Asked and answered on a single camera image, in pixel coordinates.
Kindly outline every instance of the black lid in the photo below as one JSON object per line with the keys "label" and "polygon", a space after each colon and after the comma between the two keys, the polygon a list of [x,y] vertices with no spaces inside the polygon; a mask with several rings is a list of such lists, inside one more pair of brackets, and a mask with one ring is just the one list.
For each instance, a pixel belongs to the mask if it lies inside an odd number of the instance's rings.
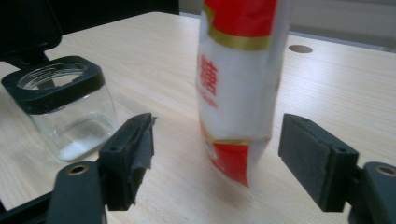
{"label": "black lid", "polygon": [[[43,74],[60,77],[62,72],[78,73],[77,77],[63,85],[55,86],[52,79]],[[25,88],[30,85],[27,77],[39,79],[37,90]],[[67,56],[32,68],[11,73],[2,79],[8,93],[27,114],[46,114],[68,105],[105,85],[101,68],[78,56]]]}
{"label": "black lid", "polygon": [[62,31],[47,0],[0,4],[0,61],[19,68],[47,61],[44,51],[61,42]]}

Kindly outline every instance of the gold stripe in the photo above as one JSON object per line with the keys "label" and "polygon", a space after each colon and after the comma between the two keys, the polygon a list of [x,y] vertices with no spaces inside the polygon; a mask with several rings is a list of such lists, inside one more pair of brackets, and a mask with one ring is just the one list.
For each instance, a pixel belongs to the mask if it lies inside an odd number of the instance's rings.
{"label": "gold stripe", "polygon": [[238,146],[248,146],[249,141],[248,140],[219,140],[214,138],[206,129],[206,126],[201,122],[201,127],[203,129],[203,132],[205,133],[207,139],[211,143],[216,143],[216,144],[223,144],[223,145],[238,145]]}
{"label": "gold stripe", "polygon": [[268,49],[271,38],[269,35],[260,37],[244,37],[227,35],[216,30],[213,26],[209,28],[209,36],[222,46],[241,50],[263,50]]}

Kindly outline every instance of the snack bag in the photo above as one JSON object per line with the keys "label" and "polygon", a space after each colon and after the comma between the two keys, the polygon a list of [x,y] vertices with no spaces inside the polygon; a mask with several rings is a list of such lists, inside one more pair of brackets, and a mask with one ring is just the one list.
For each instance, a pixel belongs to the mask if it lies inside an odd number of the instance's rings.
{"label": "snack bag", "polygon": [[248,187],[271,139],[292,0],[205,0],[196,89],[210,160]]}

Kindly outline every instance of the light wood surface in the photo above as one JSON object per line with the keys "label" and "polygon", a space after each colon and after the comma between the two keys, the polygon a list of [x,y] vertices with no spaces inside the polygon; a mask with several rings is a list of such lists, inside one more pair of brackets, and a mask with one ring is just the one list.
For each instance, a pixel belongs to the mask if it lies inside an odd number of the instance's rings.
{"label": "light wood surface", "polygon": [[[149,13],[64,36],[50,59],[79,55],[100,65],[120,123],[151,112],[156,154],[127,212],[109,223],[347,223],[322,213],[277,156],[284,113],[312,119],[360,154],[359,165],[396,165],[396,54],[290,36],[273,138],[251,189],[219,177],[198,125],[194,77],[199,21]],[[0,77],[16,69],[0,63]],[[7,209],[52,190],[68,163],[46,148],[32,122],[0,87],[0,199]],[[94,153],[85,160],[97,158]]]}

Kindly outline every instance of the jar lid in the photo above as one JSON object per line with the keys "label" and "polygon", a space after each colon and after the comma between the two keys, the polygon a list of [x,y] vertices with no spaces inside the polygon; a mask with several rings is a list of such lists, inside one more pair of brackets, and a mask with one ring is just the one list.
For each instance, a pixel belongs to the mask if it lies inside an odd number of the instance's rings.
{"label": "jar lid", "polygon": [[101,68],[78,56],[67,56],[22,69],[2,84],[27,114],[47,114],[105,85]]}

